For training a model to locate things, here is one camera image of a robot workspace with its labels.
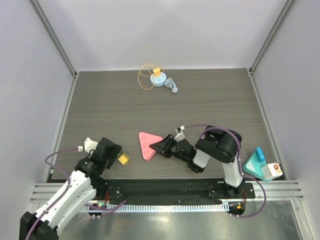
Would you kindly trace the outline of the yellow cube plug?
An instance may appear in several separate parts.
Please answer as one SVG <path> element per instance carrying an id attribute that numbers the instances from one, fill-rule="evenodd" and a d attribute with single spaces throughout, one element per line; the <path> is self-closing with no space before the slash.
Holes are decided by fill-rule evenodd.
<path id="1" fill-rule="evenodd" d="M 130 157 L 130 154 L 120 153 L 117 160 L 124 166 L 129 162 Z"/>

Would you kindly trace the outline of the pink triangular power socket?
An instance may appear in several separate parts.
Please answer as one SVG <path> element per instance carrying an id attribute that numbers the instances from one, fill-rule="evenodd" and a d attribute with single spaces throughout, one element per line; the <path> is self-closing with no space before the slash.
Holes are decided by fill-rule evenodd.
<path id="1" fill-rule="evenodd" d="M 156 154 L 156 150 L 150 148 L 150 145 L 160 142 L 163 138 L 154 134 L 140 132 L 138 134 L 142 157 L 145 161 L 150 161 Z"/>

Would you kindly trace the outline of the teal triangular power socket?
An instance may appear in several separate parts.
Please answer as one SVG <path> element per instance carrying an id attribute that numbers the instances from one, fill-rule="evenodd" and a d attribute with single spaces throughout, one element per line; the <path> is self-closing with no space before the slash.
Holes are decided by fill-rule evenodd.
<path id="1" fill-rule="evenodd" d="M 242 170 L 243 172 L 264 181 L 263 175 L 261 172 L 261 167 L 265 165 L 267 165 L 266 160 L 264 162 L 258 162 L 256 159 L 255 151 L 254 151 L 251 154 L 251 156 L 247 159 L 247 161 L 243 164 Z"/>

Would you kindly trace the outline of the blue plug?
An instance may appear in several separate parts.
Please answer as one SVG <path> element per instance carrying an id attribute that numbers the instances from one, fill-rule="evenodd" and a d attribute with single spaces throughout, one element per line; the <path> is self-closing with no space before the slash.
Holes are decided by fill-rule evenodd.
<path id="1" fill-rule="evenodd" d="M 264 153 L 260 147 L 256 147 L 254 153 L 255 153 L 255 157 L 259 163 L 262 163 L 265 161 Z"/>

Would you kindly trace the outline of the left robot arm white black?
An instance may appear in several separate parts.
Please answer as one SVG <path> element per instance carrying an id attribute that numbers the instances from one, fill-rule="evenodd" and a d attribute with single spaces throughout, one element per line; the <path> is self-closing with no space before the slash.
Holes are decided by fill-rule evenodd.
<path id="1" fill-rule="evenodd" d="M 122 152 L 122 146 L 103 137 L 100 141 L 85 139 L 72 151 L 86 152 L 71 174 L 49 162 L 51 168 L 66 176 L 63 186 L 34 213 L 26 211 L 20 218 L 20 240 L 57 240 L 66 225 L 92 199 L 100 200 L 107 194 L 102 173 L 110 169 Z"/>

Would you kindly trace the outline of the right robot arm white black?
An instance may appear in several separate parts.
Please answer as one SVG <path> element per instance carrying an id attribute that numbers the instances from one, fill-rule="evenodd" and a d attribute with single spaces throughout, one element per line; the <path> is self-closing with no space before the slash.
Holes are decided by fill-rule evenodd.
<path id="1" fill-rule="evenodd" d="M 186 139 L 184 130 L 191 127 L 205 127 L 195 145 Z M 236 131 L 213 125 L 182 125 L 175 129 L 176 136 L 167 135 L 161 141 L 149 145 L 165 158 L 175 157 L 187 164 L 195 173 L 202 173 L 211 159 L 222 164 L 224 190 L 231 198 L 244 192 L 245 177 L 241 170 L 242 136 Z"/>

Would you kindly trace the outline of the white cube plug with sticker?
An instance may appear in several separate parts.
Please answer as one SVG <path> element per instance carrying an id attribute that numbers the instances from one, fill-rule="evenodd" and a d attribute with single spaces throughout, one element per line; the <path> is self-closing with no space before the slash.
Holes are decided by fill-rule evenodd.
<path id="1" fill-rule="evenodd" d="M 277 162 L 268 163 L 267 165 L 262 166 L 260 170 L 265 182 L 272 181 L 273 179 L 276 179 L 283 175 L 281 166 Z"/>

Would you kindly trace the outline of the round light blue power strip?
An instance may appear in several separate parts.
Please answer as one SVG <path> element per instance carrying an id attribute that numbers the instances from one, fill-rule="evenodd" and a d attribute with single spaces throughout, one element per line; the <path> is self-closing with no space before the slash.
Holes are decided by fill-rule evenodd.
<path id="1" fill-rule="evenodd" d="M 149 79 L 150 79 L 150 83 L 154 87 L 162 87 L 165 85 L 165 82 L 167 80 L 167 75 L 164 72 L 161 72 L 159 76 L 155 76 L 155 74 L 152 73 Z"/>

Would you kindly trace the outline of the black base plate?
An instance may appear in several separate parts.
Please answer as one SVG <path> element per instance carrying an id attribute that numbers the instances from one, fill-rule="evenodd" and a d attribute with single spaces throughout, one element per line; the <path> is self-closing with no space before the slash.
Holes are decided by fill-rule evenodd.
<path id="1" fill-rule="evenodd" d="M 243 182 L 232 189 L 221 178 L 177 178 L 177 179 L 103 179 L 96 182 L 96 198 L 110 201 L 129 200 L 134 197 L 143 199 L 161 196 L 170 198 L 191 195 L 207 199 L 254 199 L 253 184 Z"/>

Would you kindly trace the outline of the aluminium frame rail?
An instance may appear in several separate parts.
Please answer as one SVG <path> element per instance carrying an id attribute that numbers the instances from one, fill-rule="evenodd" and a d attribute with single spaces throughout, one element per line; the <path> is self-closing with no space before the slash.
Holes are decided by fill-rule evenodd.
<path id="1" fill-rule="evenodd" d="M 63 48 L 57 34 L 55 33 L 49 19 L 47 18 L 40 2 L 38 0 L 29 0 L 28 1 L 30 5 L 32 6 L 35 14 L 39 18 L 42 26 L 44 27 L 45 31 L 47 32 L 49 38 L 51 39 L 54 47 L 58 51 L 60 57 L 62 58 L 62 61 L 66 65 L 67 69 L 71 73 L 71 76 L 73 79 L 77 77 L 77 71 L 75 70 L 73 64 L 71 63 L 65 49 Z"/>

